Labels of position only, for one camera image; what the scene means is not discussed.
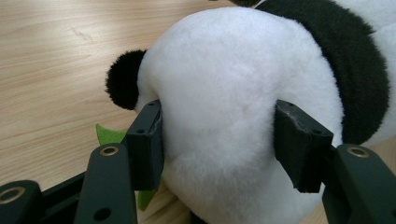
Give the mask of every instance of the black fur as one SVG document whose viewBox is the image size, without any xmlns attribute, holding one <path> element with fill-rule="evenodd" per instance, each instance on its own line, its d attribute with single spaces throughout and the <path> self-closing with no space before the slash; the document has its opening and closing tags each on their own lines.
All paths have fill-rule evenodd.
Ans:
<svg viewBox="0 0 396 224">
<path fill-rule="evenodd" d="M 230 0 L 234 4 L 241 7 L 253 7 L 260 2 L 260 0 Z"/>
<path fill-rule="evenodd" d="M 296 20 L 312 34 L 340 91 L 343 141 L 361 144 L 368 140 L 389 107 L 386 64 L 370 37 L 372 28 L 327 0 L 267 0 L 257 9 Z"/>
<path fill-rule="evenodd" d="M 114 104 L 133 110 L 139 96 L 137 73 L 145 50 L 128 51 L 122 54 L 107 72 L 106 87 Z"/>
</svg>

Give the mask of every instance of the panda ear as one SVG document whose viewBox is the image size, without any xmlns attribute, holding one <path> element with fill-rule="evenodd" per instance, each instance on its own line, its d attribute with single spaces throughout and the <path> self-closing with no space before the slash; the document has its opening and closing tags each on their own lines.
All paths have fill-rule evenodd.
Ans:
<svg viewBox="0 0 396 224">
<path fill-rule="evenodd" d="M 230 2 L 240 7 L 253 7 L 257 5 L 261 0 L 230 0 Z"/>
<path fill-rule="evenodd" d="M 133 110 L 139 96 L 137 74 L 145 50 L 127 51 L 111 65 L 107 72 L 106 92 L 115 105 Z"/>
</svg>

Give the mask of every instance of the table surface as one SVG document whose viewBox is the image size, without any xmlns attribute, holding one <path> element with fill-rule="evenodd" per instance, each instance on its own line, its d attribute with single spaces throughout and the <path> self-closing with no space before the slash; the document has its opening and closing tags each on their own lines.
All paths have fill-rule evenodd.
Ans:
<svg viewBox="0 0 396 224">
<path fill-rule="evenodd" d="M 126 130 L 136 114 L 111 103 L 106 71 L 146 49 L 172 24 L 228 1 L 0 1 L 0 185 L 32 179 L 48 189 L 83 172 L 95 124 Z M 396 172 L 396 139 L 373 147 Z M 139 223 L 188 223 L 162 186 Z M 327 223 L 323 208 L 302 223 Z"/>
</svg>

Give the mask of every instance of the green plastic leaf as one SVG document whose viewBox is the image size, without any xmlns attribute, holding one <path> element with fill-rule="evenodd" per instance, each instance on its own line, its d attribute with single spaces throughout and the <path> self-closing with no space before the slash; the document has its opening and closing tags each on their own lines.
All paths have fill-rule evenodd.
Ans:
<svg viewBox="0 0 396 224">
<path fill-rule="evenodd" d="M 96 124 L 96 134 L 98 136 L 99 144 L 105 145 L 109 143 L 120 143 L 125 137 L 126 133 L 120 131 L 109 130 L 100 124 Z M 157 191 L 139 191 L 137 194 L 137 208 L 145 211 L 152 198 Z"/>
<path fill-rule="evenodd" d="M 151 202 L 152 198 L 154 198 L 155 193 L 157 191 L 139 191 L 137 194 L 137 208 L 141 211 L 146 211 Z"/>
<path fill-rule="evenodd" d="M 109 143 L 120 143 L 126 133 L 113 131 L 96 124 L 96 134 L 98 136 L 99 144 L 105 145 Z"/>
</svg>

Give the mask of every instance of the panda plush toy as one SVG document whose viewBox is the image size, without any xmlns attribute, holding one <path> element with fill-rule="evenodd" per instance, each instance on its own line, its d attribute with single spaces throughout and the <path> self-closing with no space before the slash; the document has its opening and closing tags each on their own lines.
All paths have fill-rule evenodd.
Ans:
<svg viewBox="0 0 396 224">
<path fill-rule="evenodd" d="M 234 1 L 198 12 L 108 71 L 116 105 L 160 99 L 163 181 L 210 224 L 297 223 L 320 201 L 275 158 L 276 100 L 371 144 L 396 133 L 394 0 Z"/>
</svg>

